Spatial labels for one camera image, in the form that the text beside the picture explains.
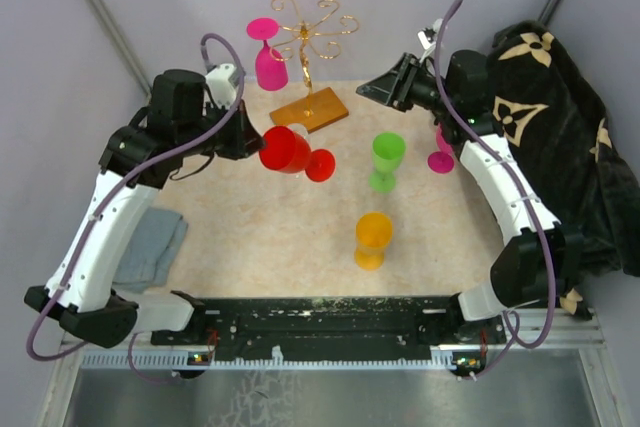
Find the magenta plastic wine glass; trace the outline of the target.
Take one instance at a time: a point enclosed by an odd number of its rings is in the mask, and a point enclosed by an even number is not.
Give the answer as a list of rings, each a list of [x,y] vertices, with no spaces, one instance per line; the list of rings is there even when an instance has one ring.
[[[278,23],[268,17],[256,18],[246,28],[250,38],[262,42],[262,48],[255,59],[255,74],[259,87],[270,92],[281,90],[289,81],[283,57],[269,44],[278,31]]]

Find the red plastic wine glass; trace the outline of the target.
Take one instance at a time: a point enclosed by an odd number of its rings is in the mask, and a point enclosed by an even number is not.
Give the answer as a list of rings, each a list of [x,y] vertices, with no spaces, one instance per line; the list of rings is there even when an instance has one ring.
[[[329,150],[312,150],[309,143],[289,127],[272,127],[263,139],[265,147],[260,150],[259,158],[268,170],[304,173],[313,182],[327,181],[335,172],[336,160]]]

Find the gold wire wine glass rack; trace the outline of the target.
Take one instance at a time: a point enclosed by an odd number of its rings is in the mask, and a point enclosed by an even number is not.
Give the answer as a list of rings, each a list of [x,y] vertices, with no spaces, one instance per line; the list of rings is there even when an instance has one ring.
[[[290,39],[277,43],[269,48],[271,58],[282,65],[297,57],[302,71],[306,95],[270,113],[275,125],[302,125],[308,133],[313,133],[346,118],[349,111],[337,94],[326,87],[316,90],[310,72],[310,51],[319,59],[334,60],[342,54],[341,44],[334,38],[354,34],[360,29],[359,20],[352,15],[342,15],[338,22],[340,28],[332,32],[324,32],[322,26],[340,9],[337,0],[319,0],[317,7],[326,13],[315,22],[306,21],[295,0],[271,0],[273,11],[282,11],[289,3],[294,10],[297,22],[294,25],[279,25],[278,29],[290,35]]]

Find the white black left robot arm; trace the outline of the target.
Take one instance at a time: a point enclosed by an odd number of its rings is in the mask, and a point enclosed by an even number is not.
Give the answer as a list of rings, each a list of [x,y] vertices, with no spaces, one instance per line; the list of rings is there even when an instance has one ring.
[[[60,266],[25,293],[40,318],[104,348],[133,333],[164,332],[189,344],[206,336],[201,300],[180,291],[116,291],[113,282],[140,220],[185,158],[241,160],[264,148],[242,99],[242,74],[225,63],[205,75],[170,69],[154,79],[148,105],[109,138],[91,203]]]

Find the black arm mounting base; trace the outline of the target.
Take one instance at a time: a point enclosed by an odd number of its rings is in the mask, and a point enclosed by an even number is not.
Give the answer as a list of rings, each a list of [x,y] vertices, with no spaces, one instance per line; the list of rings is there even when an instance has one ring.
[[[184,330],[151,335],[154,346],[204,347],[214,367],[427,365],[435,348],[462,345],[470,360],[440,363],[463,371],[481,370],[505,339],[498,316],[467,322],[447,296],[200,298]]]

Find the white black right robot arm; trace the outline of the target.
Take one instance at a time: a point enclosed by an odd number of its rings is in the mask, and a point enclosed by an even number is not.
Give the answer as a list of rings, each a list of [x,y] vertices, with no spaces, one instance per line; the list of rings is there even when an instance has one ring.
[[[445,77],[406,53],[386,73],[357,87],[358,95],[405,112],[432,112],[460,164],[480,187],[494,215],[504,248],[483,283],[455,295],[446,319],[448,334],[470,342],[482,320],[508,309],[551,299],[571,314],[583,307],[577,267],[584,240],[564,225],[530,186],[489,111],[485,55],[455,52]]]

